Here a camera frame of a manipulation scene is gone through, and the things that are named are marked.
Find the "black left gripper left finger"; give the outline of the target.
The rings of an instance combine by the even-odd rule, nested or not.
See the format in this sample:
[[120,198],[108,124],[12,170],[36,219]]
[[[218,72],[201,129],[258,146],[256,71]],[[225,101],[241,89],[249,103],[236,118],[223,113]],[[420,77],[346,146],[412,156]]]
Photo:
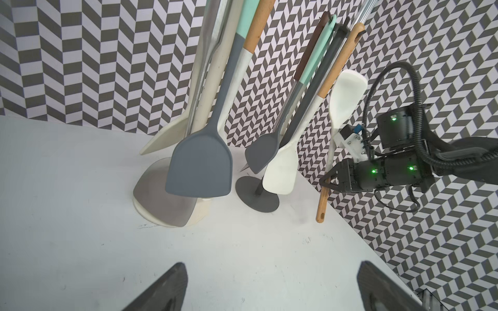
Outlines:
[[142,294],[133,300],[126,310],[181,310],[188,287],[188,273],[184,263],[176,263]]

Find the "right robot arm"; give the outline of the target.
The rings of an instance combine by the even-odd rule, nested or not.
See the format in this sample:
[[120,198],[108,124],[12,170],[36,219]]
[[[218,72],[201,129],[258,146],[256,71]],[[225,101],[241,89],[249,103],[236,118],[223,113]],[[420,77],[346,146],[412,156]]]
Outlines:
[[[382,79],[394,69],[405,70],[410,78],[413,102],[377,117],[377,127],[367,130],[373,95]],[[323,189],[340,193],[372,192],[377,201],[380,191],[405,186],[413,206],[421,207],[413,190],[426,193],[435,176],[454,175],[467,180],[497,184],[497,139],[465,137],[447,143],[434,133],[421,103],[420,76],[408,62],[389,64],[374,80],[363,108],[361,144],[367,159],[358,163],[346,158],[329,169],[319,180]]]

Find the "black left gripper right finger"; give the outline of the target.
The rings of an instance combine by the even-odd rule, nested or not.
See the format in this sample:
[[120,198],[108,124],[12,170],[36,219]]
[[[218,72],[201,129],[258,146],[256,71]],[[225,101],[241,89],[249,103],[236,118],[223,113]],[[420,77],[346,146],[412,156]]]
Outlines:
[[361,263],[357,283],[365,310],[425,310],[370,261]]

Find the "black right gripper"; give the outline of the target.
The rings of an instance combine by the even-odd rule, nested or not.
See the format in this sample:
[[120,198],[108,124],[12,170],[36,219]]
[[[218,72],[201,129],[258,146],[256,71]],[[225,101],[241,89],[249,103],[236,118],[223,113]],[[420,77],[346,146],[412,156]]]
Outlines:
[[361,193],[410,185],[426,193],[434,184],[431,166],[415,150],[372,160],[343,159],[320,178],[322,187],[340,193]]

